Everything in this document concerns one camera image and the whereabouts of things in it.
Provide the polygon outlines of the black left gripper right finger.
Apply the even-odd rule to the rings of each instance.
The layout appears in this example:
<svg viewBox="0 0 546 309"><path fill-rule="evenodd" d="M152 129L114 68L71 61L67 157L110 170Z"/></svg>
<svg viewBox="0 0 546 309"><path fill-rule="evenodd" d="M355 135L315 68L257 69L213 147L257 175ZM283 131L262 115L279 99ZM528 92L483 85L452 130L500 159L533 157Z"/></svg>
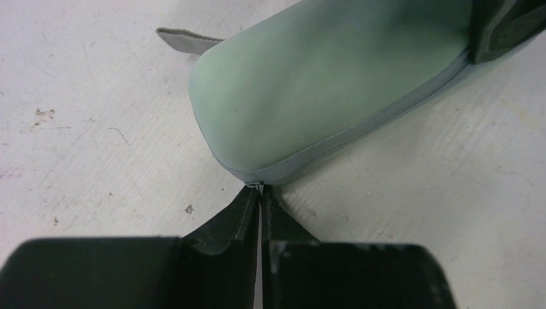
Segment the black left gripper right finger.
<svg viewBox="0 0 546 309"><path fill-rule="evenodd" d="M444 271L411 243L320 241L265 186L264 308L455 308Z"/></svg>

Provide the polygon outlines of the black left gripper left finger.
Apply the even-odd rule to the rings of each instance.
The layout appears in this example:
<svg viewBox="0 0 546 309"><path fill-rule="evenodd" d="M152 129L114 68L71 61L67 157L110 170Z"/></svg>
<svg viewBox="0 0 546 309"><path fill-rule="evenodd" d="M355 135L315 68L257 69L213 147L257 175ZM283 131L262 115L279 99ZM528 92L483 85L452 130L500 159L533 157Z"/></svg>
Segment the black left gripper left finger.
<svg viewBox="0 0 546 309"><path fill-rule="evenodd" d="M259 193L184 237L40 238L1 268L2 308L252 308Z"/></svg>

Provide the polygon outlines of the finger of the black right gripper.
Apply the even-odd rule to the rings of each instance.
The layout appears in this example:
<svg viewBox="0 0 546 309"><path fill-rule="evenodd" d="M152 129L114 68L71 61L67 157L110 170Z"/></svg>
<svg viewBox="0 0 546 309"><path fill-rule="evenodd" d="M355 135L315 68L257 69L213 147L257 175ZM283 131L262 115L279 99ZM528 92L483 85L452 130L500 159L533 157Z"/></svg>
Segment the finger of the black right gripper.
<svg viewBox="0 0 546 309"><path fill-rule="evenodd" d="M498 59L545 30L545 0L473 0L469 58Z"/></svg>

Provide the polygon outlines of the mint green umbrella case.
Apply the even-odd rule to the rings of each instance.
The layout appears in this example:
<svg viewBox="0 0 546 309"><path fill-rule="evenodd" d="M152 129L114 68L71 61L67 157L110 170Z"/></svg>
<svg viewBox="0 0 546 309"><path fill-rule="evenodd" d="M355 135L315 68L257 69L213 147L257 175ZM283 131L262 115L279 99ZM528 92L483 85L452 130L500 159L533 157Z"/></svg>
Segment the mint green umbrella case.
<svg viewBox="0 0 546 309"><path fill-rule="evenodd" d="M472 1L300 1L229 39L159 28L197 56L188 93L215 159L281 184L466 69Z"/></svg>

